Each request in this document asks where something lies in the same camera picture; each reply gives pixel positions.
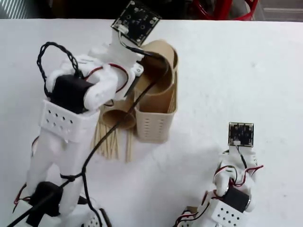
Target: white surface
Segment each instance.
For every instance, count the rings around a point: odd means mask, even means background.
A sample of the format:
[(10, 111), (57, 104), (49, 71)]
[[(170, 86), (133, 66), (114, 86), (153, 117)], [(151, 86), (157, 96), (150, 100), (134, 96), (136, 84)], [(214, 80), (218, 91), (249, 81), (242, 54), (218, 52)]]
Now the white surface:
[[(40, 46), (55, 41), (75, 55), (87, 53), (110, 42), (111, 23), (0, 20), (1, 226), (25, 181), (30, 145), (39, 132)], [(247, 226), (301, 226), (303, 24), (162, 21), (148, 41), (160, 38), (179, 53), (178, 112), (170, 140), (136, 141), (135, 160), (128, 165), (94, 157), (88, 169), (91, 196), (115, 227), (170, 227), (185, 205), (202, 199), (216, 154), (228, 148), (228, 122), (253, 122), (254, 149), (265, 168)], [(46, 73), (64, 57), (48, 50)]]

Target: wooden stick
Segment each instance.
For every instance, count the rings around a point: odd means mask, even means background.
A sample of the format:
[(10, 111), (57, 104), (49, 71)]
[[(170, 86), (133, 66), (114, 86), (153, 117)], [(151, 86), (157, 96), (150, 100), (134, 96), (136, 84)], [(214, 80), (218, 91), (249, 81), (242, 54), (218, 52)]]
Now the wooden stick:
[(119, 159), (119, 129), (116, 129), (116, 159)]
[(116, 140), (116, 131), (114, 131), (112, 133), (112, 139), (111, 139), (111, 142), (110, 142), (110, 158), (113, 157), (113, 152), (114, 152), (114, 143), (115, 143), (115, 140)]
[[(101, 129), (102, 129), (102, 131), (101, 131), (101, 134), (100, 134), (100, 138), (102, 138), (106, 134), (105, 125), (102, 124)], [(101, 144), (101, 149), (102, 149), (103, 156), (106, 157), (106, 144), (104, 142)]]

